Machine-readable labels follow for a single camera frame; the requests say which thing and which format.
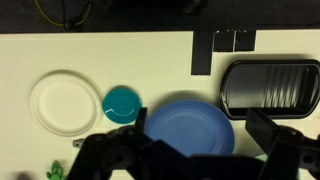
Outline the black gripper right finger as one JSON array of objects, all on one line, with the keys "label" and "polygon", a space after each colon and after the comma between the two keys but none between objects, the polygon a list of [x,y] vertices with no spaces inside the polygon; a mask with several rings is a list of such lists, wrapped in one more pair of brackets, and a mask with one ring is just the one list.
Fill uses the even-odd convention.
[{"label": "black gripper right finger", "polygon": [[268,154],[280,127],[264,112],[257,108],[249,108],[245,129],[264,153]]}]

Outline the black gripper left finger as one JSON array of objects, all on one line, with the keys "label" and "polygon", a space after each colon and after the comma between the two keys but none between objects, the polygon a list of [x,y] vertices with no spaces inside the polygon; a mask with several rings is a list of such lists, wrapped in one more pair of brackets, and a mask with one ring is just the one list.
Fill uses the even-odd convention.
[{"label": "black gripper left finger", "polygon": [[145,125],[146,119],[147,119],[147,108],[141,107],[138,112],[137,119],[135,121],[135,128],[138,131],[142,132],[144,130],[144,125]]}]

